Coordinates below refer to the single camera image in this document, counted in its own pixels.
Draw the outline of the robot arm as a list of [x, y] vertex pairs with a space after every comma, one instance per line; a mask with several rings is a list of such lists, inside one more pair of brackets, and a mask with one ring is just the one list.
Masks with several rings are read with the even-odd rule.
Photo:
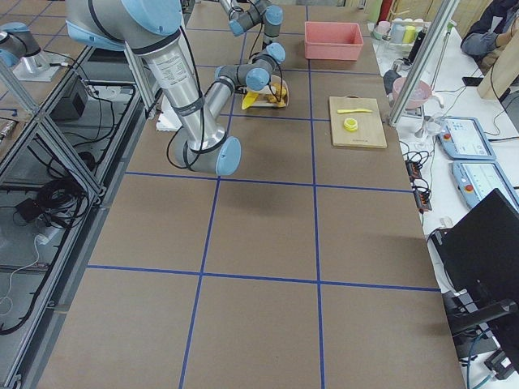
[[281, 25], [284, 20], [284, 12], [278, 5], [267, 0], [245, 1], [248, 9], [240, 6], [238, 1], [219, 0], [229, 20], [229, 29], [235, 36], [241, 36], [259, 25], [263, 28], [262, 48], [277, 42]]
[[199, 85], [192, 52], [180, 45], [186, 37], [180, 1], [68, 1], [66, 25], [75, 41], [111, 51], [130, 49], [146, 62], [181, 123], [166, 152], [172, 165], [229, 176], [240, 164], [242, 147], [217, 117], [237, 89], [265, 88], [281, 68], [285, 50], [277, 41], [283, 22], [279, 6], [270, 1], [254, 1], [246, 10], [235, 1], [221, 6], [235, 36], [260, 24], [264, 43], [248, 63], [219, 67], [207, 92]]

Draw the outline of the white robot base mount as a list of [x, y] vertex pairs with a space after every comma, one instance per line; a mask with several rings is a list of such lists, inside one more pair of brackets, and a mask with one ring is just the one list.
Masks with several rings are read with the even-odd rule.
[[159, 118], [157, 119], [157, 130], [158, 131], [174, 131], [176, 132], [181, 126], [182, 123], [178, 119], [178, 115], [173, 110], [169, 100], [166, 96], [162, 98], [161, 107], [159, 108], [161, 111], [159, 114]]

